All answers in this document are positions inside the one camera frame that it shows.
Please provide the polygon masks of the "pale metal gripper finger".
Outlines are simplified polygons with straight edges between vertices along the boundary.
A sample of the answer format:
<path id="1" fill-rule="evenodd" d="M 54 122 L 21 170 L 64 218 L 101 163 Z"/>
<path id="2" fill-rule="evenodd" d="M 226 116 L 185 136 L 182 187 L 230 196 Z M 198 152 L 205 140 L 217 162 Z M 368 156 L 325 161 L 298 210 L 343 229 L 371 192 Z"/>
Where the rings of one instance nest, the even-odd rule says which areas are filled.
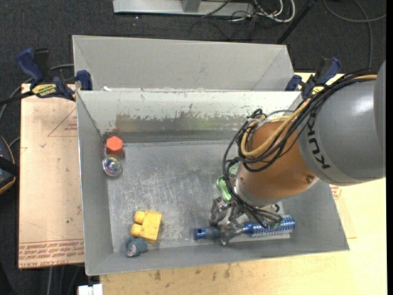
<path id="1" fill-rule="evenodd" d="M 212 201 L 211 217 L 209 219 L 210 226 L 217 226 L 227 215 L 228 202 L 222 197 L 216 197 Z"/>
<path id="2" fill-rule="evenodd" d="M 228 245 L 231 239 L 243 233 L 243 226 L 238 223 L 226 223 L 220 228 L 220 243 Z"/>

